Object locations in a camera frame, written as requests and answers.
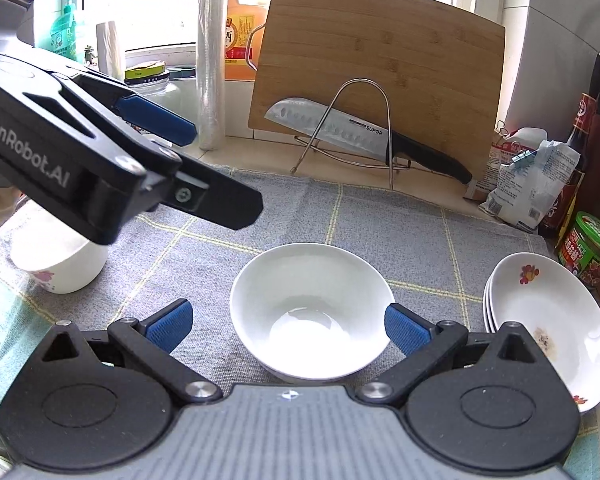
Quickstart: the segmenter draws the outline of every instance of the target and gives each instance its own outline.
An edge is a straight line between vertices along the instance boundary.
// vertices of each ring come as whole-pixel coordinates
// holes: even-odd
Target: blue gripper pad
[[[146,328],[144,336],[167,353],[173,352],[193,327],[193,307],[185,301]]]
[[[392,304],[384,311],[384,331],[406,356],[431,341],[429,330],[398,311]]]
[[[116,101],[115,108],[125,121],[178,146],[191,144],[198,134],[194,123],[138,94],[121,97]]]

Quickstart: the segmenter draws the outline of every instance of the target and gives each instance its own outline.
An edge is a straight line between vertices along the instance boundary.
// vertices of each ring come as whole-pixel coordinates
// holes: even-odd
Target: soy sauce bottle
[[[580,107],[573,121],[573,128],[567,140],[567,145],[580,154],[580,159],[571,172],[569,180],[564,185],[554,205],[549,209],[538,225],[538,234],[544,238],[555,238],[560,230],[564,216],[569,208],[571,199],[578,187],[580,179],[584,175],[586,168],[585,150],[587,139],[591,128],[591,121],[596,114],[597,101],[588,94],[582,94],[580,97]]]

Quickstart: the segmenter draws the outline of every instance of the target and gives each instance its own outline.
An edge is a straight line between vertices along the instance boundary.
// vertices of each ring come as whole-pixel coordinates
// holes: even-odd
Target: bamboo cutting board
[[[480,178],[498,109],[504,28],[433,0],[271,0],[249,127],[297,134],[264,118],[287,97],[329,105],[347,80],[376,81],[392,128],[455,157]],[[335,108],[386,126],[386,105],[354,84]]]

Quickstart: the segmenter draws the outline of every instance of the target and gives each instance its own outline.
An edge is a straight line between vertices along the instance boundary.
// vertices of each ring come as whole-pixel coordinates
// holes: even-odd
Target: white plate
[[[489,288],[491,286],[491,276],[484,285],[484,293],[482,294],[482,318],[484,320],[484,327],[487,332],[496,332],[495,325],[493,323],[493,314],[491,313],[491,305],[489,303]]]
[[[357,372],[389,343],[387,282],[365,260],[322,244],[289,244],[251,260],[234,281],[229,310],[256,359],[289,381],[332,381]]]
[[[489,324],[489,319],[487,318],[487,307],[488,307],[488,297],[489,297],[488,287],[489,287],[490,279],[491,279],[491,276],[489,276],[487,283],[484,285],[484,292],[482,293],[482,320],[484,321],[485,332],[492,332],[491,325]]]
[[[586,412],[600,402],[600,307],[560,264],[533,253],[504,258],[488,291],[494,325],[522,323]]]

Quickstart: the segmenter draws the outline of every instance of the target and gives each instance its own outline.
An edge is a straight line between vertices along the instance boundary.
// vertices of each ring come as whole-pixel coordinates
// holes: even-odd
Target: white bowl with floral pattern
[[[94,244],[37,204],[30,220],[11,238],[11,261],[45,290],[68,294],[100,273],[109,247]]]
[[[488,307],[496,328],[525,326],[581,412],[600,402],[600,307],[576,276],[540,254],[511,254],[491,275]]]

